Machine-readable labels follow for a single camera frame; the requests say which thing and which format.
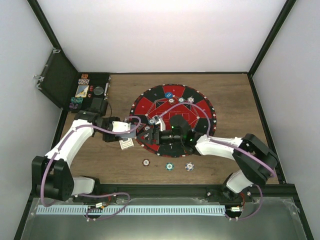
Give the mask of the teal chips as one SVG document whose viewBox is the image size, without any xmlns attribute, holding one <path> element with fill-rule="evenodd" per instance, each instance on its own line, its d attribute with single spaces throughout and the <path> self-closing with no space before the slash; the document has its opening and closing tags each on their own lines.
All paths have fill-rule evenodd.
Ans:
<svg viewBox="0 0 320 240">
<path fill-rule="evenodd" d="M 148 123 L 149 123 L 150 125 L 154 125 L 154 124 L 155 124 L 155 121 L 154 121 L 153 119 L 150 119 L 150 120 L 148 121 Z"/>
<path fill-rule="evenodd" d="M 182 98 L 182 97 L 180 97 L 179 99 L 178 99 L 178 102 L 179 103 L 183 103 L 185 100 L 184 100 L 184 98 Z"/>
</svg>

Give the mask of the brown 100 chip stack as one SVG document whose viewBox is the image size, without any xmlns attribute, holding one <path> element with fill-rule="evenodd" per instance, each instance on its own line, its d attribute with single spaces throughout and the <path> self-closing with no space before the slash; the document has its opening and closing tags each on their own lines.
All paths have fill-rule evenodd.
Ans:
<svg viewBox="0 0 320 240">
<path fill-rule="evenodd" d="M 150 161 L 149 161 L 148 159 L 144 159 L 144 160 L 142 161 L 142 164 L 143 164 L 144 166 L 148 166 L 148 165 L 150 164 Z"/>
</svg>

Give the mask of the teal chip stack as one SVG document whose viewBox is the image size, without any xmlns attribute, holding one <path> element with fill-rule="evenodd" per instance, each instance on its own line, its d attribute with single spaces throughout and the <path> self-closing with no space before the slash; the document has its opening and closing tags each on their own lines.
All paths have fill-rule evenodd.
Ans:
<svg viewBox="0 0 320 240">
<path fill-rule="evenodd" d="M 168 171 L 172 171 L 174 169 L 174 165 L 171 162 L 168 162 L 165 165 L 165 169 L 168 170 Z"/>
</svg>

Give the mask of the blue small blind button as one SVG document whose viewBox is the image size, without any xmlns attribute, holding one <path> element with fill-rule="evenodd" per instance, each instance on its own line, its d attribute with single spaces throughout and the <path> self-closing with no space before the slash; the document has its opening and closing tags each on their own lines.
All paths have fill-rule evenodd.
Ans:
<svg viewBox="0 0 320 240">
<path fill-rule="evenodd" d="M 173 94 L 171 92 L 165 92 L 164 93 L 165 98 L 167 99 L 172 99 L 173 98 Z"/>
</svg>

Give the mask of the purple chip stack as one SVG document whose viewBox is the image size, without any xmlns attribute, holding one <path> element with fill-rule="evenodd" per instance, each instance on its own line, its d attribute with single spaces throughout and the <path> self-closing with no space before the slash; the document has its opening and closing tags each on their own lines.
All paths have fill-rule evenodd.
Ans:
<svg viewBox="0 0 320 240">
<path fill-rule="evenodd" d="M 193 171 L 194 168 L 195 168 L 195 165 L 194 165 L 192 162 L 188 162 L 188 163 L 186 163 L 186 165 L 185 165 L 185 169 L 186 169 L 188 172 Z"/>
</svg>

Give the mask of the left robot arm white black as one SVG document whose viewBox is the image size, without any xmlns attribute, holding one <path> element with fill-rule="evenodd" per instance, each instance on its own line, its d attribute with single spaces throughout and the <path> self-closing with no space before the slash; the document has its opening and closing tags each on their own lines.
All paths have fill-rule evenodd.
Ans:
<svg viewBox="0 0 320 240">
<path fill-rule="evenodd" d="M 86 140 L 102 134 L 105 142 L 135 137 L 141 118 L 128 116 L 124 121 L 118 117 L 106 117 L 108 101 L 93 98 L 89 108 L 80 110 L 74 117 L 70 129 L 45 156 L 36 156 L 31 163 L 32 191 L 49 207 L 46 198 L 66 201 L 72 196 L 85 196 L 97 202 L 102 189 L 98 179 L 88 176 L 74 177 L 70 167 Z"/>
</svg>

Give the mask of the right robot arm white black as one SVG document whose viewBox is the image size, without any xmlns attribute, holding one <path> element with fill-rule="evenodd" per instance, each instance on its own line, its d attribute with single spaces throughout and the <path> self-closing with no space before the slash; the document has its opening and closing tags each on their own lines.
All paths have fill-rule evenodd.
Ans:
<svg viewBox="0 0 320 240">
<path fill-rule="evenodd" d="M 224 181 L 221 191 L 229 202 L 236 200 L 242 190 L 252 185 L 264 186 L 274 177 L 278 156 L 253 134 L 239 138 L 213 137 L 197 132 L 190 127 L 182 115 L 170 118 L 170 129 L 165 129 L 164 121 L 153 118 L 153 127 L 137 135 L 143 145 L 156 145 L 170 153 L 169 147 L 177 146 L 182 153 L 198 156 L 217 156 L 233 160 L 239 170 L 231 173 Z"/>
</svg>

